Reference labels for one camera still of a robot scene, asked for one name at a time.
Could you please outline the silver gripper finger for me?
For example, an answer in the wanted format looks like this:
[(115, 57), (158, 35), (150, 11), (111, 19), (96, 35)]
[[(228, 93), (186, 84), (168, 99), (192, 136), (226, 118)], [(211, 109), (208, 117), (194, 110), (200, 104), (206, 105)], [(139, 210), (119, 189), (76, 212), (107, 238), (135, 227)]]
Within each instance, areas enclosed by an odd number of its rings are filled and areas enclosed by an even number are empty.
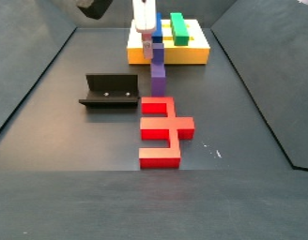
[(154, 58), (154, 39), (151, 34), (142, 35), (143, 53), (146, 59)]

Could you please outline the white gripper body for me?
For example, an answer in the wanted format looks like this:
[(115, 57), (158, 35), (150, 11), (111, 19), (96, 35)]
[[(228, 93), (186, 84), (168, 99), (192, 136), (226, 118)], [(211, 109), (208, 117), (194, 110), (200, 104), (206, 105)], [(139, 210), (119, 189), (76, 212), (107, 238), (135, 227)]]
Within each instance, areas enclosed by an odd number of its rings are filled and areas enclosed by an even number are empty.
[(151, 34), (156, 29), (155, 0), (134, 0), (134, 21), (136, 31)]

